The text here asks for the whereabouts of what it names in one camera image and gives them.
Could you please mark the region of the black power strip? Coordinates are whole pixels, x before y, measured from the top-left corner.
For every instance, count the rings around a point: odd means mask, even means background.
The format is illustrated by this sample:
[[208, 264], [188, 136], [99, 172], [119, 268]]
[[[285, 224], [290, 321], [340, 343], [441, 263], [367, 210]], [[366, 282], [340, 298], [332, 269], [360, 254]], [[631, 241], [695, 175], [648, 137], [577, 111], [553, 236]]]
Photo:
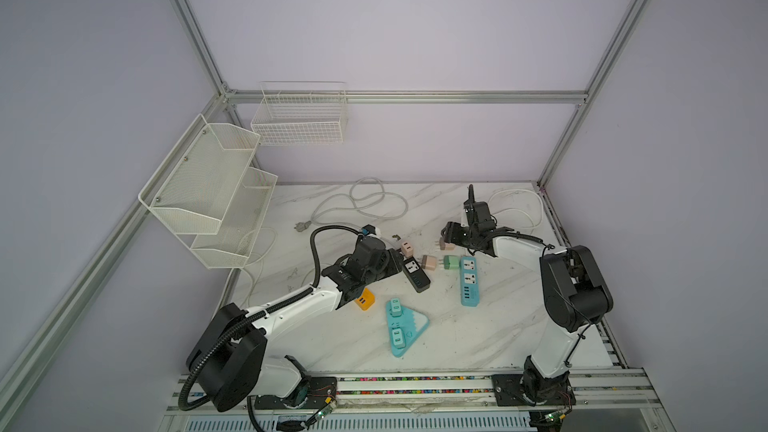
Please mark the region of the black power strip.
[[430, 278], [415, 258], [406, 258], [403, 268], [407, 279], [417, 293], [422, 293], [431, 286]]

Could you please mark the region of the pink plug black strip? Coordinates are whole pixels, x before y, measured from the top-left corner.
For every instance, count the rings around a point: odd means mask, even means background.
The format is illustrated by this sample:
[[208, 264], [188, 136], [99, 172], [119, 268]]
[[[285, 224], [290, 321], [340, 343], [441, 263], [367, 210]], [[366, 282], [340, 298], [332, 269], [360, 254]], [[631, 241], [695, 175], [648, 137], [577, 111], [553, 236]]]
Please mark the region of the pink plug black strip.
[[402, 241], [400, 244], [400, 250], [405, 257], [412, 257], [414, 254], [414, 248], [408, 241]]
[[438, 241], [439, 248], [443, 251], [450, 251], [455, 249], [455, 245], [449, 242], [446, 242], [443, 238], [440, 238]]

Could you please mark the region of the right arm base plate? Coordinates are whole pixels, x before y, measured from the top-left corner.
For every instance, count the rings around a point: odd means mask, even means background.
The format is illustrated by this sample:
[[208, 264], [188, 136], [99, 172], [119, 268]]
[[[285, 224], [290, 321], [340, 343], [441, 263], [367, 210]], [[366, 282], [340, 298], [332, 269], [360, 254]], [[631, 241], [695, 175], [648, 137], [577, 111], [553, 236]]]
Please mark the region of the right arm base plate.
[[555, 378], [528, 373], [495, 374], [491, 381], [500, 407], [573, 406], [576, 402], [568, 373]]

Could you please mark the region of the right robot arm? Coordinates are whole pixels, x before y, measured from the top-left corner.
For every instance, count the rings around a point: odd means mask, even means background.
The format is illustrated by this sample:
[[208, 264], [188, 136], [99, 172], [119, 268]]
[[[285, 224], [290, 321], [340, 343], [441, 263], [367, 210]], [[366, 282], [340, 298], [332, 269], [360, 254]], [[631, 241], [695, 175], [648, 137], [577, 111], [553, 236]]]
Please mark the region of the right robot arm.
[[548, 321], [532, 354], [526, 357], [517, 399], [545, 405], [568, 391], [573, 356], [587, 331], [613, 309], [614, 301], [591, 250], [562, 247], [544, 239], [500, 226], [489, 204], [468, 187], [460, 222], [441, 231], [445, 243], [492, 258], [506, 259], [537, 271]]

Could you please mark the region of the teal plug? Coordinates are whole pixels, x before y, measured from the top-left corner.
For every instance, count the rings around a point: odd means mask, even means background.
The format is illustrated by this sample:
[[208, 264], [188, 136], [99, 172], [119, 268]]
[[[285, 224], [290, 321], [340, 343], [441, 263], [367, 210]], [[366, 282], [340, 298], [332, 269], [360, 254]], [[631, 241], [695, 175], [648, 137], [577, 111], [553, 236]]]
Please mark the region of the teal plug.
[[390, 330], [391, 344], [396, 349], [404, 349], [406, 346], [403, 330], [399, 327]]
[[400, 317], [402, 315], [402, 305], [398, 298], [393, 298], [389, 302], [390, 304], [390, 314], [392, 317]]

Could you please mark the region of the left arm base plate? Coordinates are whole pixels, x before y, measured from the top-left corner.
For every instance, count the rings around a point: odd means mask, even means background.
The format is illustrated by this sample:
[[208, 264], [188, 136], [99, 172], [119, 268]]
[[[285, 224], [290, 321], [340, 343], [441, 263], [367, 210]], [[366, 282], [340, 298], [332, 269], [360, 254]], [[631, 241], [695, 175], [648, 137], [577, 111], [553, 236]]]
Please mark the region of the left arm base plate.
[[338, 380], [336, 377], [319, 376], [301, 379], [297, 388], [286, 398], [274, 395], [255, 395], [253, 408], [262, 410], [315, 410], [326, 404], [329, 398], [336, 396]]

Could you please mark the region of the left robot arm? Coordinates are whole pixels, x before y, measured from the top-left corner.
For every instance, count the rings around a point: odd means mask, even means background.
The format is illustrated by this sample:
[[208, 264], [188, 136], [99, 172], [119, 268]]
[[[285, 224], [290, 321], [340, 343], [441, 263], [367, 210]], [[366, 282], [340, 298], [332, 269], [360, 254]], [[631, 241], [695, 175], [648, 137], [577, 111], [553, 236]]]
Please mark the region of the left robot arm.
[[[329, 230], [353, 234], [355, 244], [351, 253], [322, 267], [316, 238]], [[186, 360], [188, 376], [177, 398], [180, 411], [211, 404], [226, 412], [255, 396], [278, 400], [287, 408], [304, 405], [311, 395], [311, 376], [290, 354], [269, 356], [269, 344], [359, 299], [371, 284], [405, 268], [402, 251], [389, 247], [372, 225], [360, 230], [340, 224], [318, 227], [309, 236], [309, 248], [314, 270], [308, 285], [261, 306], [243, 309], [229, 303], [214, 314]]]

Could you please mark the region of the teal triangular power strip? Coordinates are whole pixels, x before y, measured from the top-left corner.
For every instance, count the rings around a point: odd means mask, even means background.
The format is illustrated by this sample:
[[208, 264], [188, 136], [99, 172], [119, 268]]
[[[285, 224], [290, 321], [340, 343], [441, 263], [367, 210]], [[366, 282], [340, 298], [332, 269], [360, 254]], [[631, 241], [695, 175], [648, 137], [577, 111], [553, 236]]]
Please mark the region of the teal triangular power strip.
[[[386, 321], [388, 336], [390, 341], [391, 353], [394, 357], [400, 358], [405, 355], [409, 348], [421, 337], [430, 325], [429, 318], [416, 310], [408, 308], [402, 305], [402, 315], [400, 317], [392, 317], [390, 314], [390, 300], [386, 303]], [[390, 330], [392, 328], [399, 327], [403, 330], [405, 336], [406, 346], [404, 349], [396, 349], [391, 344]]]

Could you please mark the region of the green plug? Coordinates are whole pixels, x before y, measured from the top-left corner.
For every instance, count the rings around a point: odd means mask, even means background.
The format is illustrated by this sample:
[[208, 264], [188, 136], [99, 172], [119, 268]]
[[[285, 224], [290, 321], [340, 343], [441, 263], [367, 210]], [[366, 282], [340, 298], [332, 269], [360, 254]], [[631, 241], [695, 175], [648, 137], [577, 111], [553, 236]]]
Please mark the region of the green plug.
[[456, 255], [445, 255], [440, 260], [440, 266], [443, 270], [459, 270], [461, 259]]

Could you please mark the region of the blue power strip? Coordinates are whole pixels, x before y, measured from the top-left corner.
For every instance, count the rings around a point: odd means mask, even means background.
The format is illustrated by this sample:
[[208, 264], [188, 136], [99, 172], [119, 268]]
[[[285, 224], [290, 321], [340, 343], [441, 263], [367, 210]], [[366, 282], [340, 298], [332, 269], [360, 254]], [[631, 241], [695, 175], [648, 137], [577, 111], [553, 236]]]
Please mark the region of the blue power strip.
[[476, 259], [462, 256], [459, 262], [460, 301], [465, 307], [479, 304], [478, 269]]

